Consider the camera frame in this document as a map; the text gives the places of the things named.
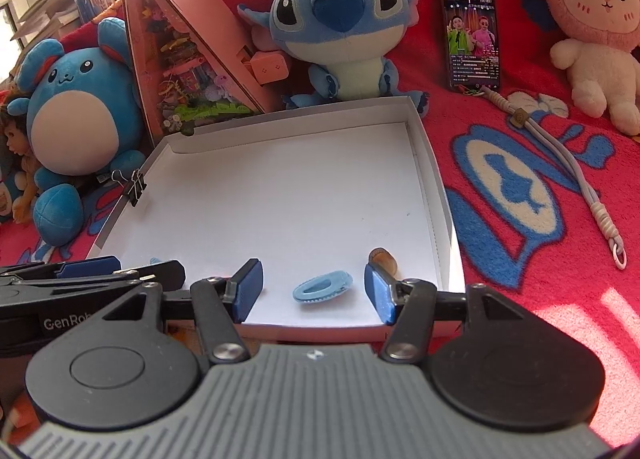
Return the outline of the blue round mouse plush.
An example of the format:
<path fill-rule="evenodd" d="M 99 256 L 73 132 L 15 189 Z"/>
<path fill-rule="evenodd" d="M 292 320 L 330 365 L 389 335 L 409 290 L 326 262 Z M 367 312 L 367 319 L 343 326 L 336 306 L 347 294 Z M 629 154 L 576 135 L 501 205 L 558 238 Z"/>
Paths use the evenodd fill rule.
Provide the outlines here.
<path fill-rule="evenodd" d="M 85 223 L 79 183 L 90 176 L 130 179 L 143 164 L 139 93 L 124 21 L 107 17 L 96 28 L 94 48 L 66 51 L 44 39 L 15 77 L 21 94 L 8 112 L 26 122 L 40 166 L 32 222 L 52 247 L 72 241 Z"/>

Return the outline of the smartphone with lit screen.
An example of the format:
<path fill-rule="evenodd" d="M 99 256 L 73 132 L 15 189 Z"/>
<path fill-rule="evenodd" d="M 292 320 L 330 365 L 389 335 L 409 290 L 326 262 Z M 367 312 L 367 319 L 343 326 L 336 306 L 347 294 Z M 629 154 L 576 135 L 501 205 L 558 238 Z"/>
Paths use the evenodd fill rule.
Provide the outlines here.
<path fill-rule="evenodd" d="M 451 89 L 477 93 L 500 86 L 495 0 L 442 0 Z"/>

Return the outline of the small black binder clip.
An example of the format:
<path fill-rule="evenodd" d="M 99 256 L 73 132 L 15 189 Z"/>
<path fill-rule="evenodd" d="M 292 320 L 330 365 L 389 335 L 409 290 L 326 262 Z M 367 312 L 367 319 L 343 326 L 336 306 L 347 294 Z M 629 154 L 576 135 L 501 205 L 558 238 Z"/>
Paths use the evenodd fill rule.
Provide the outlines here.
<path fill-rule="evenodd" d="M 140 169 L 134 170 L 129 178 L 126 178 L 120 170 L 114 170 L 111 174 L 111 178 L 114 182 L 122 186 L 122 196 L 124 196 L 135 207 L 146 188 L 144 174 Z"/>

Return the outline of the brown haired doll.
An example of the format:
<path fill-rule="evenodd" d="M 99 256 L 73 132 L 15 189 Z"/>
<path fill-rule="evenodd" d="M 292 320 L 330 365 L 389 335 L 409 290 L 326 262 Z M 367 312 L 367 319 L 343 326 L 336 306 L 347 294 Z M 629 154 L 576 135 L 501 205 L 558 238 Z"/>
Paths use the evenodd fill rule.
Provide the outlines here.
<path fill-rule="evenodd" d="M 21 105 L 25 97 L 26 95 L 18 89 L 10 89 L 1 105 L 1 131 L 6 138 L 6 147 L 14 156 L 17 172 L 24 175 L 23 187 L 17 187 L 22 194 L 12 204 L 12 216 L 16 224 L 27 224 L 32 220 L 32 205 L 40 194 L 40 188 L 35 182 L 35 174 L 41 164 L 29 144 L 26 115 L 11 115 L 9 112 L 12 103 Z"/>

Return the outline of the brown acorn nut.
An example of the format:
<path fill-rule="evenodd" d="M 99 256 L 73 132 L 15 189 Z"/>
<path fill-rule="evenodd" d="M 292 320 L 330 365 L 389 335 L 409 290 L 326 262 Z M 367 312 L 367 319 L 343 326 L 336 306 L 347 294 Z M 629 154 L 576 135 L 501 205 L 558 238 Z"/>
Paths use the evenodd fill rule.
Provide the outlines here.
<path fill-rule="evenodd" d="M 386 273 L 396 276 L 398 273 L 398 264 L 392 253 L 385 248 L 374 248 L 369 253 L 369 262 L 383 268 Z"/>

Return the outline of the white cardboard box tray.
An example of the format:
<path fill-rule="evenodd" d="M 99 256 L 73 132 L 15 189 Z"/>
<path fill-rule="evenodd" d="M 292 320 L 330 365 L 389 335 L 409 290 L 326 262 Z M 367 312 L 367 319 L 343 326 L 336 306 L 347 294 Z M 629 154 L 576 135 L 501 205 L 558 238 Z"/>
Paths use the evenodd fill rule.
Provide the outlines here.
<path fill-rule="evenodd" d="M 142 169 L 133 207 L 119 200 L 91 247 L 126 267 L 177 260 L 194 283 L 252 257 L 264 288 L 240 331 L 293 342 L 367 342 L 386 327 L 363 287 L 382 247 L 401 276 L 463 292 L 454 223 L 412 101 L 384 97 L 275 112 L 170 135 Z M 347 271 L 352 286 L 298 303 L 304 281 Z"/>

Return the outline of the blue Stitch plush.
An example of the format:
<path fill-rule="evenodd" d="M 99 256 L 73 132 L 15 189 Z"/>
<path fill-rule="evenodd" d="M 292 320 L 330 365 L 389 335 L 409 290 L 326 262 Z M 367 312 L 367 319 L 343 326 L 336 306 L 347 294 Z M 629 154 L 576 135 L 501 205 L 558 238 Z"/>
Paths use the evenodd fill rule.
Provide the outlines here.
<path fill-rule="evenodd" d="M 419 0 L 273 0 L 270 10 L 238 6 L 239 16 L 270 34 L 281 51 L 309 64 L 314 92 L 286 97 L 288 108 L 407 96 L 421 116 L 425 91 L 401 91 L 386 54 L 419 21 Z"/>

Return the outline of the pink bunny plush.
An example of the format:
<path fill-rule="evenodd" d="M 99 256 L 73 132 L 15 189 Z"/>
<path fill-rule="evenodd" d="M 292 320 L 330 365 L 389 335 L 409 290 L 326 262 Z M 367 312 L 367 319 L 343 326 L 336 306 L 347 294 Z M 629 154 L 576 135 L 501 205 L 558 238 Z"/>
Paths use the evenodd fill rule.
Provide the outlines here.
<path fill-rule="evenodd" d="M 567 72 L 574 105 L 585 115 L 609 114 L 620 132 L 639 134 L 639 0 L 547 0 L 565 40 L 550 50 Z"/>

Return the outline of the pink red cartoon blanket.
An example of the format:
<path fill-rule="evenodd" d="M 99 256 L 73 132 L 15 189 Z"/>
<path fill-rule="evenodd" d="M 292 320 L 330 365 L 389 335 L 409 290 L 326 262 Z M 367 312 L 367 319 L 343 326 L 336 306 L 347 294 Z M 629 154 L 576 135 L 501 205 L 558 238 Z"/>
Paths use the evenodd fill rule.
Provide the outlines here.
<path fill-rule="evenodd" d="M 426 91 L 435 149 L 469 281 L 497 288 L 592 349 L 605 388 L 594 431 L 612 445 L 639 431 L 639 146 L 608 117 L 572 101 L 550 60 L 561 31 L 544 29 L 544 0 L 496 0 L 501 91 L 563 142 L 624 239 L 619 271 L 577 185 L 544 145 L 480 97 L 450 91 L 441 0 L 393 50 L 405 88 Z"/>

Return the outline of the Doraemon plush toy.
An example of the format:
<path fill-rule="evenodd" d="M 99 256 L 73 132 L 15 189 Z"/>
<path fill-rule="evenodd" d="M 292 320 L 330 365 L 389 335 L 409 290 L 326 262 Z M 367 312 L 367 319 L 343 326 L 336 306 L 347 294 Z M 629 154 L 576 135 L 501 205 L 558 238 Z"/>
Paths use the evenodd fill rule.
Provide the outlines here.
<path fill-rule="evenodd" d="M 15 171 L 13 160 L 4 158 L 1 161 L 0 182 L 0 222 L 13 219 L 13 202 L 18 197 L 18 189 L 15 185 Z"/>

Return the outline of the pink triangular toy house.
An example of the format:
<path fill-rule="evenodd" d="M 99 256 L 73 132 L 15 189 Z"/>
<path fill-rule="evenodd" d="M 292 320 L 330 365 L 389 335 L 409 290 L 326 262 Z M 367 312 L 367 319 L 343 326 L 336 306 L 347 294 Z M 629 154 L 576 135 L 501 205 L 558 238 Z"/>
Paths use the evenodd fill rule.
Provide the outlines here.
<path fill-rule="evenodd" d="M 122 6 L 152 142 L 281 109 L 272 82 L 288 74 L 288 64 L 278 52 L 258 52 L 224 0 L 122 0 Z"/>

